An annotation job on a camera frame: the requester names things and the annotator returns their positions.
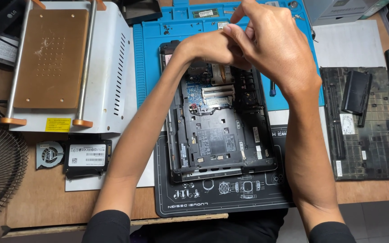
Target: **vent grille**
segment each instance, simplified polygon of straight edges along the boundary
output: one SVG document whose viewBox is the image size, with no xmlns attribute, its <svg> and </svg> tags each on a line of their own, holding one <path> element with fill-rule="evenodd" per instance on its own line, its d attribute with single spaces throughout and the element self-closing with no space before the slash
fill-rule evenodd
<svg viewBox="0 0 389 243">
<path fill-rule="evenodd" d="M 119 56 L 118 56 L 118 75 L 116 79 L 116 89 L 115 89 L 115 108 L 114 108 L 114 115 L 119 115 L 119 101 L 121 99 L 121 86 L 122 86 L 122 68 L 124 65 L 124 52 L 125 52 L 125 36 L 123 33 L 121 33 L 121 41 L 120 41 L 120 49 L 119 49 Z"/>
</svg>

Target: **lg logo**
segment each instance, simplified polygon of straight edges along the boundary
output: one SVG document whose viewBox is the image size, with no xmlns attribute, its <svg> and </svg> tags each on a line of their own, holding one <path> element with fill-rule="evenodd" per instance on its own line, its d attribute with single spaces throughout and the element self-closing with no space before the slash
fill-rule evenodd
<svg viewBox="0 0 389 243">
<path fill-rule="evenodd" d="M 13 10 L 13 12 L 7 14 L 7 18 L 9 19 L 13 18 L 13 15 L 15 15 L 16 13 L 17 13 L 16 10 Z"/>
</svg>

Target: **hand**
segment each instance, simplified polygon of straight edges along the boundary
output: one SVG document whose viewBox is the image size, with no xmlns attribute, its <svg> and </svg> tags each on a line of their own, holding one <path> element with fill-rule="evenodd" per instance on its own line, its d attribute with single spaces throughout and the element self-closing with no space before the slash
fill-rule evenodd
<svg viewBox="0 0 389 243">
<path fill-rule="evenodd" d="M 224 64 L 250 70 L 249 63 L 242 55 L 241 48 L 223 30 L 199 33 L 183 40 L 175 50 L 185 52 L 191 61 Z"/>
<path fill-rule="evenodd" d="M 306 36 L 298 29 L 287 8 L 242 0 L 230 22 L 237 23 L 247 15 L 246 31 L 235 24 L 223 28 L 244 57 L 262 74 L 273 80 L 288 102 L 318 98 L 321 80 L 316 72 Z"/>
</svg>

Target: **white metal machine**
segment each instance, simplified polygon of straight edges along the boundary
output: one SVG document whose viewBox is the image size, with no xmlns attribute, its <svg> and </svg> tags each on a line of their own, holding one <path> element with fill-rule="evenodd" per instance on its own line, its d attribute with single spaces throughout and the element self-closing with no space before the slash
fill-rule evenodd
<svg viewBox="0 0 389 243">
<path fill-rule="evenodd" d="M 1 123 L 12 131 L 121 133 L 129 45 L 112 2 L 28 0 Z"/>
</svg>

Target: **tile floor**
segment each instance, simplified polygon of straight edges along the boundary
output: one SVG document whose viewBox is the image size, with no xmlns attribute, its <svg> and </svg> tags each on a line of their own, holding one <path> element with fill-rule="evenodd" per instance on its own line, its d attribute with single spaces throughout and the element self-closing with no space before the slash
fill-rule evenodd
<svg viewBox="0 0 389 243">
<path fill-rule="evenodd" d="M 357 243 L 389 243 L 389 201 L 340 205 L 344 221 Z M 83 232 L 5 238 L 0 243 L 79 243 Z M 284 218 L 278 243 L 308 243 L 296 208 Z"/>
</svg>

